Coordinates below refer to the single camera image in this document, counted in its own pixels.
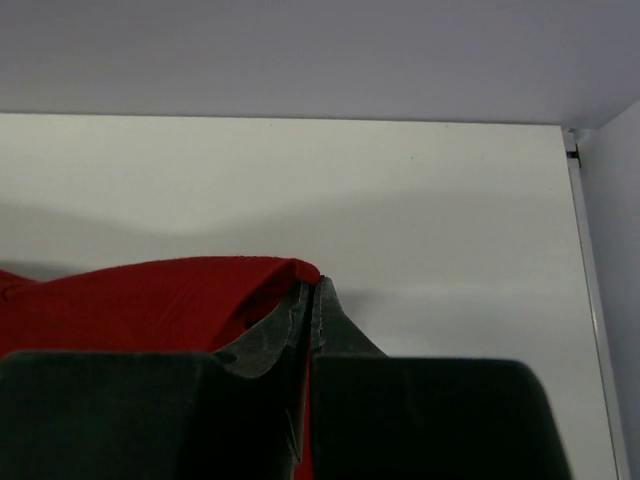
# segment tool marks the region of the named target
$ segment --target red cloth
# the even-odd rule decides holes
[[[109,268],[50,282],[0,270],[0,358],[16,350],[211,352],[269,313],[312,265],[270,257],[202,257]],[[303,464],[312,478],[305,417]]]

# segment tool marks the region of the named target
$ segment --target white panel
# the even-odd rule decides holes
[[[634,0],[4,0],[0,110],[599,127]]]
[[[528,363],[615,478],[558,128],[3,115],[0,162],[6,264],[307,259],[388,353]]]
[[[640,102],[580,142],[585,200],[632,478],[640,478]]]
[[[616,385],[611,365],[609,339],[605,328],[602,303],[600,300],[600,286],[598,284],[596,263],[593,256],[593,246],[591,243],[591,234],[589,231],[589,221],[587,218],[587,209],[582,190],[580,170],[580,160],[577,158],[570,159],[569,177],[571,179],[571,187],[573,189],[573,200],[575,203],[576,218],[578,221],[578,233],[580,235],[580,243],[582,245],[584,272],[587,280],[587,289],[589,290],[589,302],[591,304],[591,316],[593,319],[594,334],[596,336],[598,358],[600,360],[600,372],[605,395],[604,398],[607,403],[607,412],[609,414],[609,430],[611,432],[611,441],[613,443],[618,478],[620,480],[627,480],[631,478],[627,458],[627,448],[625,445],[618,395],[616,392]]]

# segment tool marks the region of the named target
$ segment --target white wall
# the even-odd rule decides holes
[[[0,261],[298,256],[395,355],[514,358],[615,478],[557,127],[0,115]]]
[[[580,151],[629,464],[640,478],[640,103],[587,136]]]

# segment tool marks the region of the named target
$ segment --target metal edge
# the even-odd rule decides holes
[[[631,473],[627,459],[627,449],[625,445],[622,421],[620,418],[620,407],[618,404],[618,395],[613,376],[613,368],[611,365],[611,356],[609,354],[609,341],[607,339],[602,302],[600,300],[600,287],[598,285],[596,263],[593,256],[587,207],[584,201],[582,180],[580,178],[579,161],[575,158],[569,158],[568,170],[573,195],[573,205],[576,214],[576,223],[578,226],[580,248],[582,250],[584,275],[589,294],[596,351],[598,354],[598,363],[600,364],[600,378],[602,381],[602,388],[604,390],[604,400],[609,420],[609,434],[611,436],[613,446],[616,473],[618,480],[630,480]]]

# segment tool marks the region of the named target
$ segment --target red fabric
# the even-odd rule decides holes
[[[50,282],[0,270],[0,358],[24,349],[211,352],[273,310],[296,280],[319,276],[308,263],[269,257],[165,260]],[[312,478],[308,420],[307,410],[296,480]]]

